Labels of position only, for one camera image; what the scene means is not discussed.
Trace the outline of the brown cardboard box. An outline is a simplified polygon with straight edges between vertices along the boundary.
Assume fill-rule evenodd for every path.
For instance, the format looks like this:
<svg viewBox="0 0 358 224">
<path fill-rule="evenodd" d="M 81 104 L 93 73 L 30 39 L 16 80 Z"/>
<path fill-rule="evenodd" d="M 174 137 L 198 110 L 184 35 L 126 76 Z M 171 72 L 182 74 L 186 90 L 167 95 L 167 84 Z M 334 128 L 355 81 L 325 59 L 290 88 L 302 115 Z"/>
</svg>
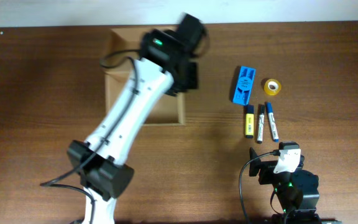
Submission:
<svg viewBox="0 0 358 224">
<path fill-rule="evenodd" d="M 153 27 L 113 28 L 109 33 L 103 56 L 118 50 L 138 49 L 143 36 Z M 132 70 L 130 61 L 125 60 L 117 68 L 105 68 L 106 111 L 109 111 L 117 100 Z M 185 122 L 185 95 L 163 95 L 155 104 L 145 120 L 146 126 L 183 125 Z"/>
</svg>

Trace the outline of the yellow highlighter black cap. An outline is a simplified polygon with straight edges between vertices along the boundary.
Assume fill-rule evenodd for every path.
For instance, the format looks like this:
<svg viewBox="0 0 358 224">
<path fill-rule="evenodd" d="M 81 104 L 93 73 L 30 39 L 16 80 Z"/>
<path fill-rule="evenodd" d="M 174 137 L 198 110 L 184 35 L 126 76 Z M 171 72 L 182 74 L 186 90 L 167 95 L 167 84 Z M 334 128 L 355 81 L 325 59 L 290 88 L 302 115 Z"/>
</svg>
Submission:
<svg viewBox="0 0 358 224">
<path fill-rule="evenodd" d="M 246 109 L 246 126 L 245 126 L 246 138 L 254 137 L 254 106 L 247 105 Z"/>
</svg>

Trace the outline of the black whiteboard marker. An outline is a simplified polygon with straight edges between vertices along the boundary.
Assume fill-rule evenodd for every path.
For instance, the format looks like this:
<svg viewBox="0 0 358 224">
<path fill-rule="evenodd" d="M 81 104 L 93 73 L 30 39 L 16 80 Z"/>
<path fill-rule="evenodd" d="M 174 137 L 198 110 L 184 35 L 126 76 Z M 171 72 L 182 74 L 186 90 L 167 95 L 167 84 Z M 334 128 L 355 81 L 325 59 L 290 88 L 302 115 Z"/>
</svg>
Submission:
<svg viewBox="0 0 358 224">
<path fill-rule="evenodd" d="M 257 135 L 257 143 L 262 144 L 263 142 L 263 135 L 264 135 L 264 115 L 265 113 L 265 106 L 260 105 L 259 108 L 259 117 L 258 117 L 258 135 Z"/>
</svg>

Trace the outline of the blue whiteboard duster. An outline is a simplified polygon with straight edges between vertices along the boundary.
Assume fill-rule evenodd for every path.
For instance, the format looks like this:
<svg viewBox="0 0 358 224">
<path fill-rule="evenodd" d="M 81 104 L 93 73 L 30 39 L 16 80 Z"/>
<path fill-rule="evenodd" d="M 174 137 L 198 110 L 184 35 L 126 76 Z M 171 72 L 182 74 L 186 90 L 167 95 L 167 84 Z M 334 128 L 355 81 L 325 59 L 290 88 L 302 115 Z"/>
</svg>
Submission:
<svg viewBox="0 0 358 224">
<path fill-rule="evenodd" d="M 232 102 L 238 105 L 247 106 L 253 89 L 256 70 L 241 66 L 239 68 L 236 85 L 234 87 Z"/>
</svg>

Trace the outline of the yellow tape roll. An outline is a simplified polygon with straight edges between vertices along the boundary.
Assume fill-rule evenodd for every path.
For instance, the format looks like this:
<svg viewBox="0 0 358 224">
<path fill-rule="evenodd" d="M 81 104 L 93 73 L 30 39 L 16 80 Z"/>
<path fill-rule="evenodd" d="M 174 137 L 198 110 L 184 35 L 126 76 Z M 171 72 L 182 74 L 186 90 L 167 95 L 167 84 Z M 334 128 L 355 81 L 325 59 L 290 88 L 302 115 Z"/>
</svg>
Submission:
<svg viewBox="0 0 358 224">
<path fill-rule="evenodd" d="M 281 83 L 275 79 L 268 79 L 264 84 L 264 92 L 270 96 L 279 94 L 281 89 Z"/>
</svg>

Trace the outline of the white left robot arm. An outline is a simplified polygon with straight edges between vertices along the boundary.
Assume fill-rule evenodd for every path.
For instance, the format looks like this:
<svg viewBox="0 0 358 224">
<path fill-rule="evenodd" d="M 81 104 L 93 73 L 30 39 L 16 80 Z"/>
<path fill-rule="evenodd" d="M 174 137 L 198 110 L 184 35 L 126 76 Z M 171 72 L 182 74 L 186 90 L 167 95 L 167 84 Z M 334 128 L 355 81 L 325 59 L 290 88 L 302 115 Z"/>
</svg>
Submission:
<svg viewBox="0 0 358 224">
<path fill-rule="evenodd" d="M 139 57 L 116 102 L 84 140 L 74 140 L 68 158 L 86 195 L 82 223 L 114 223 L 117 199 L 134 176 L 126 165 L 132 143 L 163 95 L 176 96 L 197 87 L 195 50 L 208 32 L 185 14 L 175 30 L 153 29 L 140 42 Z"/>
</svg>

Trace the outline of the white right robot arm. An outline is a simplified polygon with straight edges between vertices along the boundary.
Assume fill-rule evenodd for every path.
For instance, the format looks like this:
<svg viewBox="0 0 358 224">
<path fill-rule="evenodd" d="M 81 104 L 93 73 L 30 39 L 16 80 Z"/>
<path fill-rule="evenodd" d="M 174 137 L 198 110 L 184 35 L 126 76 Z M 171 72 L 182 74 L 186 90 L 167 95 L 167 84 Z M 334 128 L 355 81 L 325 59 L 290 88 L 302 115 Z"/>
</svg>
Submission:
<svg viewBox="0 0 358 224">
<path fill-rule="evenodd" d="M 320 218 L 316 213 L 319 177 L 303 169 L 305 157 L 299 149 L 276 149 L 258 155 L 250 148 L 249 154 L 249 175 L 258 175 L 260 185 L 271 185 L 273 191 L 270 201 L 277 197 L 282 208 L 281 212 L 276 211 L 265 223 L 341 223 L 333 218 Z"/>
</svg>

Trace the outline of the blue whiteboard marker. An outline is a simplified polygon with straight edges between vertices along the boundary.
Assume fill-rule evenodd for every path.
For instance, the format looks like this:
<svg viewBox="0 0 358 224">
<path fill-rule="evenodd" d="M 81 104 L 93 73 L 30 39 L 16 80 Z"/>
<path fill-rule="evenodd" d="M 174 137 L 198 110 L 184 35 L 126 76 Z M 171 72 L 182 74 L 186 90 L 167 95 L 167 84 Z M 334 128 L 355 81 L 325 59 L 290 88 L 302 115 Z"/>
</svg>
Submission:
<svg viewBox="0 0 358 224">
<path fill-rule="evenodd" d="M 266 102 L 266 107 L 267 107 L 267 114 L 268 114 L 270 129 L 272 132 L 272 139 L 274 142 L 278 142 L 279 136 L 278 136 L 278 131 L 277 131 L 277 125 L 276 125 L 275 118 L 274 118 L 272 104 L 270 102 Z"/>
</svg>

